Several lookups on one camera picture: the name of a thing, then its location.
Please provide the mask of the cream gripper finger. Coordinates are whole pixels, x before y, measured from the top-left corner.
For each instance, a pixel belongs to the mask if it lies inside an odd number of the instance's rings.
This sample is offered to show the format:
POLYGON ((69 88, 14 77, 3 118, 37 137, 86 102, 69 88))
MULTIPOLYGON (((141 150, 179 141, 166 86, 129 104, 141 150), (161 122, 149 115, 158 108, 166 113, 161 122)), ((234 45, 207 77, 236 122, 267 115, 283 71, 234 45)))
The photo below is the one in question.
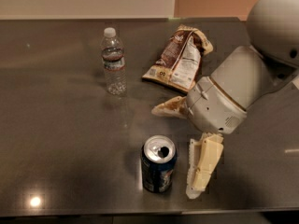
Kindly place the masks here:
POLYGON ((186 119, 188 108, 186 97, 176 96, 152 108, 151 113, 158 117, 176 117, 186 119))
POLYGON ((222 142, 220 133, 203 133, 199 140, 190 140, 186 188, 189 199, 198 198, 206 190, 223 152, 222 142))

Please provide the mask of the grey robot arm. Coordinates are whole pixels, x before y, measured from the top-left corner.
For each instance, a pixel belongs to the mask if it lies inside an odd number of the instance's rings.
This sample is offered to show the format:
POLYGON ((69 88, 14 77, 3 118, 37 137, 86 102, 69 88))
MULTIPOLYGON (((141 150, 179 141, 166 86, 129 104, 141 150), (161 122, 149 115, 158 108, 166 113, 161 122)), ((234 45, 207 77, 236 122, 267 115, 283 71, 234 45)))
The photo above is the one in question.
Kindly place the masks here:
POLYGON ((155 106, 156 116, 188 119, 201 138, 189 147, 186 194, 206 190, 232 133, 262 96, 292 80, 299 67, 299 0, 259 0, 247 18, 248 46, 236 48, 209 76, 201 77, 185 97, 155 106))

